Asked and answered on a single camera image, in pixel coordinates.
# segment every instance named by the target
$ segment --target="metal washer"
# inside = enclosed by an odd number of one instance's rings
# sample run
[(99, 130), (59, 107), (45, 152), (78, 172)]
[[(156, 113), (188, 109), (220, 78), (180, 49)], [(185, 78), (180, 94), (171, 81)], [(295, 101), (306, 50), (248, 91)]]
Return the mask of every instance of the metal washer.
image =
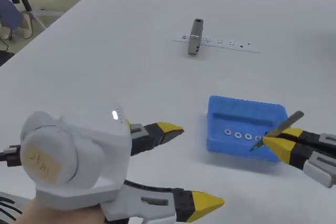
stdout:
[(247, 140), (251, 140), (251, 139), (252, 139), (252, 135), (246, 133), (246, 134), (245, 134), (245, 139), (247, 139)]
[(240, 132), (236, 132), (235, 133), (235, 138), (242, 138), (242, 134)]
[(225, 130), (224, 130), (224, 133), (225, 133), (225, 135), (230, 136), (230, 135), (231, 135), (231, 130), (229, 130), (229, 129), (225, 129)]

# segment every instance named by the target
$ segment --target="person's hand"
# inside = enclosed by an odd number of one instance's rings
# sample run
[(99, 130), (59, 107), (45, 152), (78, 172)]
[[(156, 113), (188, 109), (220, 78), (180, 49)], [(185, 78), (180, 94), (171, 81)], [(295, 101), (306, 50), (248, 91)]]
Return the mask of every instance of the person's hand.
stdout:
[(41, 207), (33, 199), (14, 224), (104, 224), (104, 220), (99, 206), (59, 211)]

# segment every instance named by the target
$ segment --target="power strip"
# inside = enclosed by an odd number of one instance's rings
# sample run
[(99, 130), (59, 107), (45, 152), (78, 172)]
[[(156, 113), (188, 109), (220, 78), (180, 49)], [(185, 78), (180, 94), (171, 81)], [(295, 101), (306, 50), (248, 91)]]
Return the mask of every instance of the power strip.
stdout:
[[(189, 43), (189, 35), (179, 34), (173, 39), (173, 41)], [(233, 39), (221, 39), (213, 38), (209, 36), (203, 36), (201, 40), (201, 45), (209, 47), (221, 47), (232, 50), (246, 51), (260, 53), (258, 47), (251, 42), (241, 42)]]

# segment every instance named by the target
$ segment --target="chair leg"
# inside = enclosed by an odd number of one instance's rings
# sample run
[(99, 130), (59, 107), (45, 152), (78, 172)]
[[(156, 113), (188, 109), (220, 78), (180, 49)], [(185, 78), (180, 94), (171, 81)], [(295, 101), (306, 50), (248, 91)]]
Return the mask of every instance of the chair leg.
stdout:
[(28, 12), (28, 14), (30, 15), (32, 19), (36, 20), (36, 22), (40, 24), (43, 30), (47, 29), (47, 27), (43, 24), (43, 22), (40, 20), (38, 15), (36, 15), (35, 11)]

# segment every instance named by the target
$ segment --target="yellow label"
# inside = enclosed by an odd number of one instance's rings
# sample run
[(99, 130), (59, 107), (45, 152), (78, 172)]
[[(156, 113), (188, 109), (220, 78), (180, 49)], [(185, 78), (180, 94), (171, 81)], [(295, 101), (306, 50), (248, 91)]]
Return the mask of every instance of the yellow label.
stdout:
[(55, 183), (61, 170), (59, 162), (35, 147), (32, 142), (25, 147), (21, 163), (26, 169), (31, 170), (40, 179), (50, 184)]

